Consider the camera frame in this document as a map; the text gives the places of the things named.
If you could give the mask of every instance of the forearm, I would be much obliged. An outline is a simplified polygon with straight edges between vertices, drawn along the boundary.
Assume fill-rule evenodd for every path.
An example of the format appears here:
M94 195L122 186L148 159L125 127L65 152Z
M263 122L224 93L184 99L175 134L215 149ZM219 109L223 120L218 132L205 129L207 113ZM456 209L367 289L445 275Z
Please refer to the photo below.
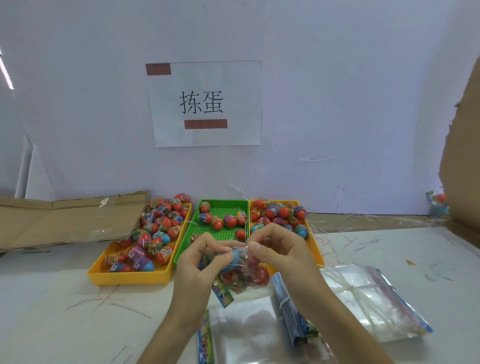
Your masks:
M192 335L190 329L167 314L137 364L175 364Z
M393 363L379 343L331 291L318 292L309 319L340 363Z

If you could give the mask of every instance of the hand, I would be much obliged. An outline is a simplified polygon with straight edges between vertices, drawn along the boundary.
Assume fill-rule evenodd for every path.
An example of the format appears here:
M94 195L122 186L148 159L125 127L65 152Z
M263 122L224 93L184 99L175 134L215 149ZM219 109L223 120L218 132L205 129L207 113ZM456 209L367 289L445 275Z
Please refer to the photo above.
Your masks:
M310 255L305 240L294 232L270 223L256 230L247 246L261 262L280 272L290 297L305 317L313 316L319 296L333 294Z
M234 240L218 242L206 232L180 255L167 316L175 318L192 335L202 326L212 284L219 272L233 260L230 251L235 246L245 246L245 243ZM212 252L224 254L216 256L200 271L198 263L202 256Z

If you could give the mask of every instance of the white paper sign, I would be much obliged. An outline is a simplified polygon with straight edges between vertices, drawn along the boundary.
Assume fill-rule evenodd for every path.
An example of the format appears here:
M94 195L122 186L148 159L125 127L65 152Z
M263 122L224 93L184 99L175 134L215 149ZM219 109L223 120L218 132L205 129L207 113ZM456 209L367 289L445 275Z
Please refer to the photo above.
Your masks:
M155 144L262 143L262 62L147 64Z

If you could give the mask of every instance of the green tray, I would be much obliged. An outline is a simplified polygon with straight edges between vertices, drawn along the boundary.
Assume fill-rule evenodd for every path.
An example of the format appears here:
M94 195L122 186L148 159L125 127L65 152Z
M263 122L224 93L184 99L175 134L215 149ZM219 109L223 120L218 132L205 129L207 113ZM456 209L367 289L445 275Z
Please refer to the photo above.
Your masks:
M248 236L248 222L250 221L250 212L248 209L248 201L247 200L202 200L207 201L210 203L210 213L215 216L219 216L223 219L223 217L227 214L235 216L239 209L247 214L247 223L245 225L246 228L246 235ZM173 259L173 263L175 266L177 265L178 259L180 254L183 253L185 249L190 246L190 238L195 234L203 234L204 232L209 232L212 236L217 240L230 240L235 237L235 231L240 229L241 227L233 228L233 229L226 229L225 227L220 230L216 231L212 228L211 225L200 225L198 222L198 209L196 209L195 213L192 217L192 223L189 224L185 235L180 243L180 247L177 251L177 255Z

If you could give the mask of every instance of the plastic tray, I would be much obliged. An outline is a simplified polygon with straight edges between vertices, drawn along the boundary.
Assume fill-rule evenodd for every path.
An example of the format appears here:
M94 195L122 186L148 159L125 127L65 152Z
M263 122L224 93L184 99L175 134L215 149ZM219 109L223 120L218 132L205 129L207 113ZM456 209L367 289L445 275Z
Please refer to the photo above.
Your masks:
M300 205L298 201L294 201L294 200L286 200L286 201L270 200L270 202L273 203L273 204L276 204L277 202L280 202L284 205L286 205L288 202L293 202L296 205ZM251 211L251 209L253 209L253 203L254 203L254 200L250 200L249 216L248 216L249 221L250 221L250 211ZM313 258L315 259L315 262L317 264L325 266L324 257L322 256L322 253L320 253L320 249L318 249L317 241L315 239L315 236L312 234L312 230L310 229L310 226L308 224L307 219L305 219L305 225L307 226L307 229L308 229L308 237L307 237L307 239L305 239L305 242L307 243L307 247L308 247L308 250L310 251L310 255L313 256ZM248 230L247 237L250 237L250 229ZM266 267L267 267L268 273L270 273L270 275L273 275L277 272L277 270L275 268L273 268L272 266L266 265Z
M172 256L175 257L177 253L180 242L185 234L185 231L188 227L188 221L192 218L192 204L184 204L189 207L185 222L182 224L179 237L175 244L175 249L173 250ZM170 259L168 265L161 266L156 261L154 261L155 271L154 272L128 272L128 273L109 273L108 268L105 267L104 261L105 257L109 254L114 253L127 253L127 249L121 249L118 247L117 242L111 243L102 255L96 260L92 265L90 270L87 272L87 276L90 278L93 284L97 286L108 285L108 284L152 284L152 283L168 283L170 281L172 271L173 271L173 259Z
M223 218L225 215L230 214L235 216L236 213L241 210L247 214L247 223L244 228L246 228L247 236L249 230L248 221L250 221L250 213L248 208L248 201L247 200L202 200L200 204L203 202L210 203L210 213L215 216L218 215L219 217ZM177 255L173 259L175 265L177 265L178 259L180 254L183 253L185 249L190 246L190 238L195 234L203 234L204 232L209 232L212 236L217 240L229 240L235 237L235 231L240 229L241 227L233 228L233 229L226 229L225 227L220 230L216 231L212 228L211 225L199 225L198 222L198 209L195 211L192 223L187 229L183 240L180 244L180 248L178 249Z

